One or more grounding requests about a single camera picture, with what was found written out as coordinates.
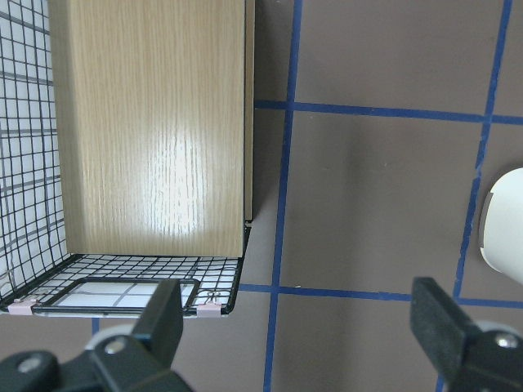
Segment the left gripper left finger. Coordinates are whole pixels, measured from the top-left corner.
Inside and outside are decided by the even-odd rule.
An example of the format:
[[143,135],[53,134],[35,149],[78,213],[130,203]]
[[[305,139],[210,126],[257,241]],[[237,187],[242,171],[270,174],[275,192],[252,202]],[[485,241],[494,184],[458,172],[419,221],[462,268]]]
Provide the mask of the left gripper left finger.
[[164,279],[156,287],[131,336],[163,366],[172,366],[183,333],[181,285]]

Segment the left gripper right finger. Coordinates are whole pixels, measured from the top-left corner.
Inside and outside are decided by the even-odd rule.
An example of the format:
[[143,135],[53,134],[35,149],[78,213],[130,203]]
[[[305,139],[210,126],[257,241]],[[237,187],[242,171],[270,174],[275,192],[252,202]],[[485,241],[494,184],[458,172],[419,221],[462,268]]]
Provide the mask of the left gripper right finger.
[[468,346],[482,334],[453,298],[429,277],[413,280],[409,326],[440,374],[457,374]]

